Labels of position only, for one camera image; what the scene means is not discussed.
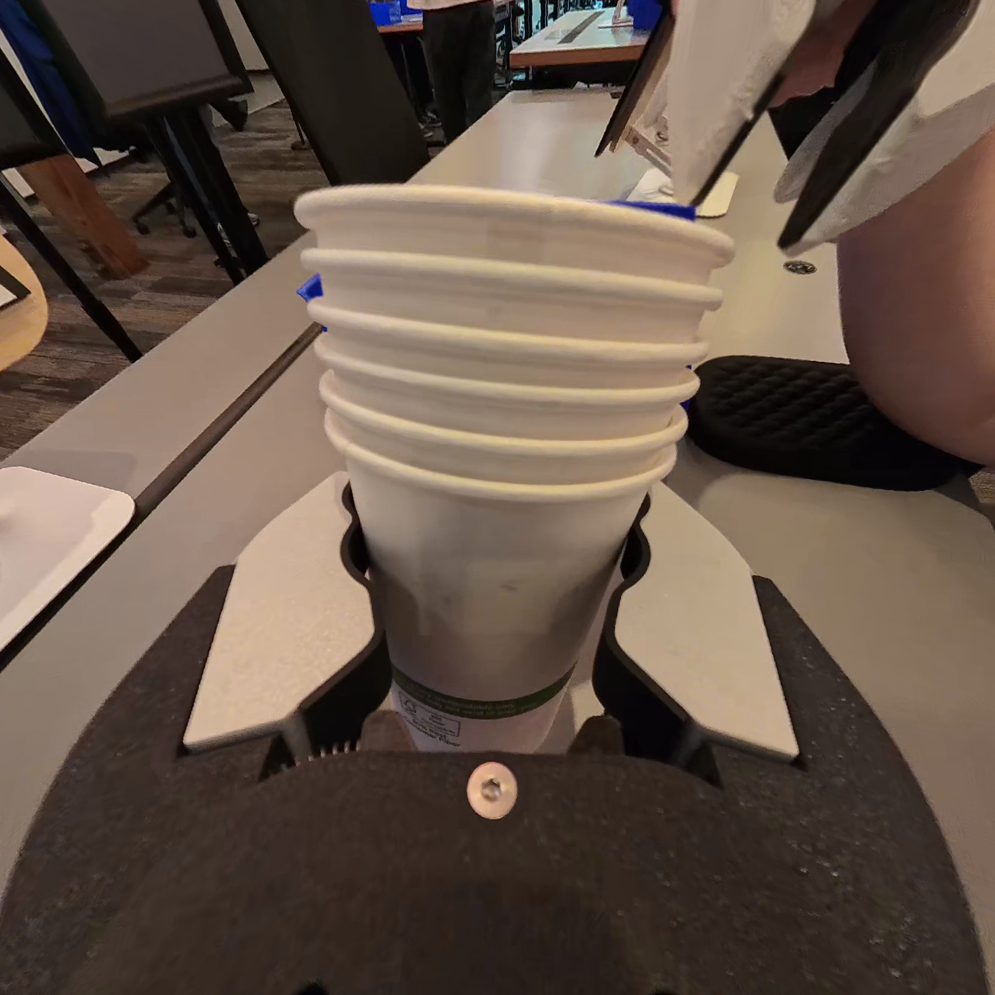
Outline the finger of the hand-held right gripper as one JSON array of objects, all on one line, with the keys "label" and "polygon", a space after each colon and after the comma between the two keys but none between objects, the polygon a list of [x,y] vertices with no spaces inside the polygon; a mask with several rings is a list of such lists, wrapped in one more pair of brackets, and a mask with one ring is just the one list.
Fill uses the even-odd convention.
[{"label": "finger of the hand-held right gripper", "polygon": [[898,204],[984,135],[983,2],[876,2],[833,84],[773,111],[799,255]]},{"label": "finger of the hand-held right gripper", "polygon": [[782,86],[799,43],[835,2],[680,2],[663,116],[673,193],[690,204],[726,171]]}]

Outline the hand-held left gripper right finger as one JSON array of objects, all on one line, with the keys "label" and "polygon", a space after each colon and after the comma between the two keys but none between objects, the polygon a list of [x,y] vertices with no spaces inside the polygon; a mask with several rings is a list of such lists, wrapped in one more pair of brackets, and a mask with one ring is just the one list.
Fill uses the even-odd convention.
[{"label": "hand-held left gripper right finger", "polygon": [[703,746],[766,760],[800,753],[752,571],[664,484],[620,561],[592,684],[629,755],[688,766]]}]

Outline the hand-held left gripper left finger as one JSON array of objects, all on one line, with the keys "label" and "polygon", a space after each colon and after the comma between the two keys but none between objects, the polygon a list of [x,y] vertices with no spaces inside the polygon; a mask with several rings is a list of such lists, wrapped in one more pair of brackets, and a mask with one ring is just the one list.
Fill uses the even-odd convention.
[{"label": "hand-held left gripper left finger", "polygon": [[389,691],[382,613],[340,471],[239,554],[183,746],[275,737],[292,760],[347,751]]}]

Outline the person's right forearm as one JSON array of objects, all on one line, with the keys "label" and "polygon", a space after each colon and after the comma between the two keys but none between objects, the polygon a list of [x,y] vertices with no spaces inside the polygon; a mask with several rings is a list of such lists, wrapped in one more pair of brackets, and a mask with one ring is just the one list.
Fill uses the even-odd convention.
[{"label": "person's right forearm", "polygon": [[843,339],[874,405],[994,466],[994,132],[837,243]]}]

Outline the person's right hand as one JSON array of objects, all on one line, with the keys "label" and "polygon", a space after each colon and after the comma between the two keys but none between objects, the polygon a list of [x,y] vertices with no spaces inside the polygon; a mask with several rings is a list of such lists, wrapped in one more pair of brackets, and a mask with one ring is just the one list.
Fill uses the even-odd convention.
[{"label": "person's right hand", "polygon": [[781,106],[832,86],[848,44],[875,5],[875,1],[842,2],[831,14],[814,22],[794,50],[770,106]]}]

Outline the white metal stand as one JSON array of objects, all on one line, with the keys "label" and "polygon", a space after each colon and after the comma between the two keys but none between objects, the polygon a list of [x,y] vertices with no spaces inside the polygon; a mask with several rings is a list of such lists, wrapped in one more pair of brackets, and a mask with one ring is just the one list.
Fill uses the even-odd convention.
[{"label": "white metal stand", "polygon": [[[651,167],[628,195],[627,203],[666,214],[683,215],[682,205],[674,197],[672,180],[672,155],[670,151],[669,124],[665,115],[638,124],[630,123],[624,131],[624,140]],[[738,182],[738,175],[726,171],[704,198],[694,208],[696,218],[717,219],[725,216]]]}]

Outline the wooden table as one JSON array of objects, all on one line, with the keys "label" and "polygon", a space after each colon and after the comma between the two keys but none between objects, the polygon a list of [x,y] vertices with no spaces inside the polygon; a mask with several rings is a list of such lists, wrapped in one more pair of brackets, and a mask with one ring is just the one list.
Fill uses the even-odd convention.
[{"label": "wooden table", "polygon": [[512,69],[620,65],[638,61],[650,38],[636,31],[627,8],[574,10],[513,48]]}]

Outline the wooden furniture leg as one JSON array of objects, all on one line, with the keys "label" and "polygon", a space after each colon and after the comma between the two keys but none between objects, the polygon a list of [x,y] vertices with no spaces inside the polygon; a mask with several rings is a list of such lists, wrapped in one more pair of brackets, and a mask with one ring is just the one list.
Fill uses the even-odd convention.
[{"label": "wooden furniture leg", "polygon": [[52,156],[22,165],[17,172],[101,277],[126,280],[148,269],[130,231],[73,156]]}]

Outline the dark display board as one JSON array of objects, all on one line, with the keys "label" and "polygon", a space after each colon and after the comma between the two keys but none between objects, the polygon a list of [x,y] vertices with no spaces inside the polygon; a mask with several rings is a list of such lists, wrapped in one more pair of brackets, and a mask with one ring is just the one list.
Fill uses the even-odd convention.
[{"label": "dark display board", "polygon": [[252,89],[217,2],[23,5],[96,122],[158,115]]}]

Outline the white square base plate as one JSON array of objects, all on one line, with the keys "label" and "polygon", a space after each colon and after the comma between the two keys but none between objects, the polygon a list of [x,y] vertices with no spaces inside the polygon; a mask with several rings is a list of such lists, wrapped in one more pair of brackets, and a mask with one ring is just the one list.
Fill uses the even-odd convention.
[{"label": "white square base plate", "polygon": [[130,524],[128,494],[23,466],[1,471],[1,648]]}]

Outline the black metal furniture frame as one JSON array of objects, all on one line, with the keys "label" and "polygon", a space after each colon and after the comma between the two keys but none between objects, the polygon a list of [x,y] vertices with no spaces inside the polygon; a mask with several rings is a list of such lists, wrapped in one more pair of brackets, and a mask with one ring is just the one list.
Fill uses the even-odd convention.
[{"label": "black metal furniture frame", "polygon": [[99,331],[129,362],[133,363],[142,358],[143,353],[125,332],[118,318],[93,293],[51,242],[28,210],[27,203],[3,175],[1,175],[1,206],[5,216],[77,299],[84,313],[90,317]]}]

